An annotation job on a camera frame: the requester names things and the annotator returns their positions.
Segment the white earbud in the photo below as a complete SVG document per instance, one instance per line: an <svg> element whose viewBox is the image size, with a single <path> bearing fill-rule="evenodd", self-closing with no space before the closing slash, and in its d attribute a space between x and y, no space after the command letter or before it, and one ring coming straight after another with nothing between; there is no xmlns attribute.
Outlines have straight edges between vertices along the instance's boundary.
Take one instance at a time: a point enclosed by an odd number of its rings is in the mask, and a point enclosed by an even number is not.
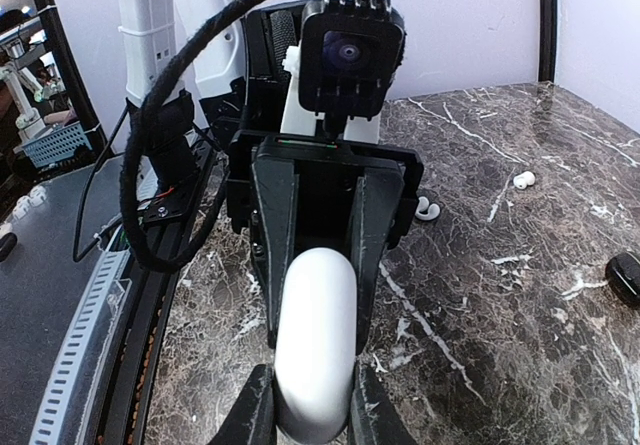
<svg viewBox="0 0 640 445"><path fill-rule="evenodd" d="M441 208L437 203L431 203L426 196L420 196L414 217L420 221L436 220L441 214Z"/></svg>
<svg viewBox="0 0 640 445"><path fill-rule="evenodd" d="M536 183L536 176L531 171L524 171L513 177L513 186L518 190L525 190Z"/></svg>

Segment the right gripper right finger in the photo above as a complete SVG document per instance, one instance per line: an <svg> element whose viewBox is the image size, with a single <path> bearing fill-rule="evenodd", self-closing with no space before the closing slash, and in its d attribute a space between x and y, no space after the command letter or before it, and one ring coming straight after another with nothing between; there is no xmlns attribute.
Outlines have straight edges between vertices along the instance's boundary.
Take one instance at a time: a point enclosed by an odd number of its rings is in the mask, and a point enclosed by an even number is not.
<svg viewBox="0 0 640 445"><path fill-rule="evenodd" d="M347 443L417 444L403 424L375 371L370 365L360 362L355 367Z"/></svg>

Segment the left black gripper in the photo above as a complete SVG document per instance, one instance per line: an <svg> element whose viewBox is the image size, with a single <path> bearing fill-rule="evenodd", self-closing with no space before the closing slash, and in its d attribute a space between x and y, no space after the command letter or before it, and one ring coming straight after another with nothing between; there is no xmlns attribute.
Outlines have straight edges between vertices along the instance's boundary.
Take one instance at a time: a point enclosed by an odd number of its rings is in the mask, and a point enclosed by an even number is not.
<svg viewBox="0 0 640 445"><path fill-rule="evenodd" d="M248 230L276 345L284 280L296 256L332 248L356 273L356 354L365 348L379 261L408 233L424 172L419 154L397 146L240 131L230 145L228 210Z"/></svg>

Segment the black charging case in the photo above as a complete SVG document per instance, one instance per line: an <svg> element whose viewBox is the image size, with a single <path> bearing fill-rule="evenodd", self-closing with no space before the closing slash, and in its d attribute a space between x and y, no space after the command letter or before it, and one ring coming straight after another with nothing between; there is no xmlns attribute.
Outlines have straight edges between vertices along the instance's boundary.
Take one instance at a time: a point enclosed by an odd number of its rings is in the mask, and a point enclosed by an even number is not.
<svg viewBox="0 0 640 445"><path fill-rule="evenodd" d="M612 257L605 277L614 294L628 307L639 308L639 257L625 251Z"/></svg>

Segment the white earbud charging case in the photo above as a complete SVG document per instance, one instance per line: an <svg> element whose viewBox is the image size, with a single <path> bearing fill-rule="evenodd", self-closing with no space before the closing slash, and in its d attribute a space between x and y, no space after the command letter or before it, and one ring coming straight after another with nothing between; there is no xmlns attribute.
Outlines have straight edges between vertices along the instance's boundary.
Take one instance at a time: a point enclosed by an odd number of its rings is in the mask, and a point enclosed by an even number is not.
<svg viewBox="0 0 640 445"><path fill-rule="evenodd" d="M357 335L351 263L313 248L287 270L275 350L277 422L301 444L326 444L349 415Z"/></svg>

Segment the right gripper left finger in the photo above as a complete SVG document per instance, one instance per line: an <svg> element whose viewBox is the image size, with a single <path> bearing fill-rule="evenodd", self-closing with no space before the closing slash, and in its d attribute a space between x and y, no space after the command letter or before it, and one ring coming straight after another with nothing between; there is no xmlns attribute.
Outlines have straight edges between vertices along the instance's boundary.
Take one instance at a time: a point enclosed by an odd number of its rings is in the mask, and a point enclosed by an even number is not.
<svg viewBox="0 0 640 445"><path fill-rule="evenodd" d="M220 429L208 444L276 444L273 380L271 365L256 365Z"/></svg>

